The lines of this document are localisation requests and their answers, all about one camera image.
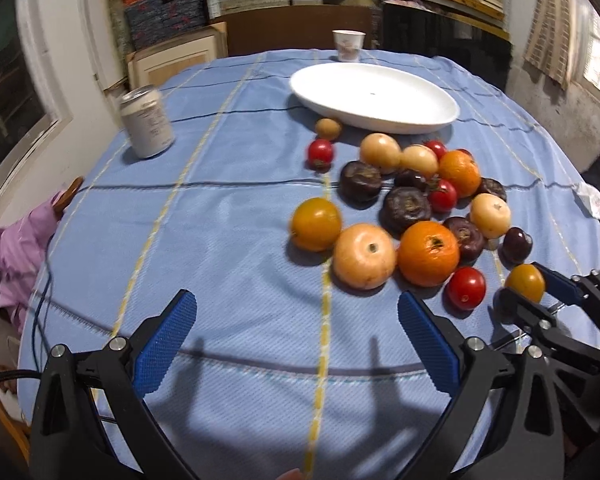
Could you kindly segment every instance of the screw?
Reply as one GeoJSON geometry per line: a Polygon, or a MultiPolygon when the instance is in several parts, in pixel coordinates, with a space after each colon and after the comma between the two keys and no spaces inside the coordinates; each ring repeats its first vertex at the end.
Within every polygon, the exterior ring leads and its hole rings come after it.
{"type": "Polygon", "coordinates": [[[109,341],[109,348],[116,352],[122,350],[126,346],[126,339],[123,337],[115,337],[109,341]]]}
{"type": "Polygon", "coordinates": [[[64,345],[56,345],[51,349],[51,357],[62,357],[64,354],[64,345]]]}
{"type": "Polygon", "coordinates": [[[540,347],[536,346],[536,345],[531,345],[526,349],[527,352],[529,352],[529,355],[533,358],[533,359],[538,359],[542,357],[542,350],[540,349],[540,347]]]}
{"type": "Polygon", "coordinates": [[[479,337],[470,337],[466,340],[466,345],[475,352],[484,350],[484,341],[479,337]]]}

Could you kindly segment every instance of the checkered curtain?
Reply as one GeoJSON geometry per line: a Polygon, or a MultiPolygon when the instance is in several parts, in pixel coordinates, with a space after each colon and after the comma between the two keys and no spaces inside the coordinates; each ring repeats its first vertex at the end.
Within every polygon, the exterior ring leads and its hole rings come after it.
{"type": "Polygon", "coordinates": [[[560,83],[568,84],[570,0],[537,0],[525,59],[560,83]]]}

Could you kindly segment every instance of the table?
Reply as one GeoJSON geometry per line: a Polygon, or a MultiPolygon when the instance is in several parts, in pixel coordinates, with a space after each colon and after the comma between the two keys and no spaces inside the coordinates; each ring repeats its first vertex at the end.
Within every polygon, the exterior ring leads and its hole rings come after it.
{"type": "MultiPolygon", "coordinates": [[[[288,243],[294,209],[313,196],[330,197],[345,225],[377,222],[379,204],[353,209],[336,192],[340,168],[357,158],[367,132],[345,129],[328,174],[304,165],[318,117],[290,94],[288,80],[334,59],[331,51],[265,52],[173,77],[162,92],[174,145],[140,161],[120,133],[50,246],[52,297],[41,316],[50,345],[100,348],[113,333],[128,335],[161,312],[180,288],[195,293],[198,320],[145,401],[205,480],[273,480],[298,466],[316,479],[392,479],[449,400],[433,387],[398,323],[404,282],[391,279],[369,293],[343,290],[331,282],[328,260],[288,243]]],[[[364,51],[362,62],[413,73],[456,99],[461,114],[454,124],[398,141],[437,137],[469,149],[482,174],[506,186],[513,225],[534,237],[529,261],[567,276],[600,270],[600,224],[584,214],[572,189],[580,175],[523,109],[443,58],[364,51]]],[[[464,205],[456,213],[466,211],[464,205]]],[[[491,251],[476,266],[489,300],[452,319],[465,336],[506,343],[517,329],[499,323],[490,298],[507,267],[491,251]]],[[[46,279],[43,269],[32,306],[46,279]]],[[[450,316],[440,290],[418,293],[434,313],[450,316]]],[[[555,300],[545,295],[543,303],[555,300]]],[[[574,337],[600,345],[579,308],[554,309],[574,337]]],[[[31,317],[23,368],[34,366],[31,317]]],[[[36,388],[20,381],[29,417],[36,388]]],[[[103,395],[97,403],[110,414],[103,395]]],[[[488,402],[459,466],[477,453],[493,409],[488,402]]],[[[132,465],[115,425],[106,427],[132,465]]]]}

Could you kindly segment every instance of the can label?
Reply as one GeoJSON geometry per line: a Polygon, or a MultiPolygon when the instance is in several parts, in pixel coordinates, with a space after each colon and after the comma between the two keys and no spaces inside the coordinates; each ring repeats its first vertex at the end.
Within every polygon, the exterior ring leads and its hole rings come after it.
{"type": "Polygon", "coordinates": [[[171,123],[158,100],[141,105],[138,111],[123,114],[122,122],[140,158],[157,155],[173,143],[171,123]]]}

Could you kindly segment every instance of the window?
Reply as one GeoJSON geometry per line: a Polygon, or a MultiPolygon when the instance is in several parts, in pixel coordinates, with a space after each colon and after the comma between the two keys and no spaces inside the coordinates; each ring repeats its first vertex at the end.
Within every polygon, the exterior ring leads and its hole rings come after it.
{"type": "Polygon", "coordinates": [[[15,0],[0,3],[0,186],[50,120],[27,71],[15,0]]]}
{"type": "Polygon", "coordinates": [[[600,100],[600,16],[588,0],[575,0],[579,35],[576,76],[600,100]]]}

